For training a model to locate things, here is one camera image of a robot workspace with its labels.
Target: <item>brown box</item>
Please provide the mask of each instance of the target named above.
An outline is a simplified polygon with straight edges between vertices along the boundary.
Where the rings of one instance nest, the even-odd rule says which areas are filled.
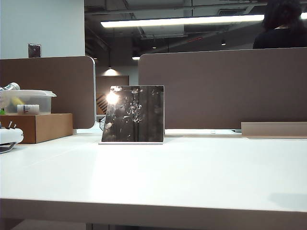
[[[23,144],[35,144],[46,140],[72,135],[72,114],[49,115],[1,115],[3,127],[12,121],[24,132]]]

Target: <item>white desk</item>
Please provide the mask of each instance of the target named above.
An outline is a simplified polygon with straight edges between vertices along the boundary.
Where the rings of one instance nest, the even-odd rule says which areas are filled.
[[[211,230],[306,230],[307,140],[78,134],[0,155],[1,217]]]

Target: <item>brown partition panel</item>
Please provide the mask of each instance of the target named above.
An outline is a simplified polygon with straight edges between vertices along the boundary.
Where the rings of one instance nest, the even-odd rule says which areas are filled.
[[[73,113],[73,128],[95,121],[95,68],[90,57],[44,57],[0,60],[0,85],[16,82],[21,89],[49,90],[52,113]]]
[[[166,128],[307,121],[307,48],[146,54],[140,85],[165,86]]]

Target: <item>label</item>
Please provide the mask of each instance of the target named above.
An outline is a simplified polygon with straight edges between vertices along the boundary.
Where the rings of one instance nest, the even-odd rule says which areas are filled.
[[[38,104],[18,104],[17,113],[19,115],[38,115],[39,105]]]

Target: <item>wall outlet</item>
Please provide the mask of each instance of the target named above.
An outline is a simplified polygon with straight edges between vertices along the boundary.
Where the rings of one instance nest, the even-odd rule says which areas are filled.
[[[28,44],[28,55],[29,58],[40,58],[41,57],[41,45]]]

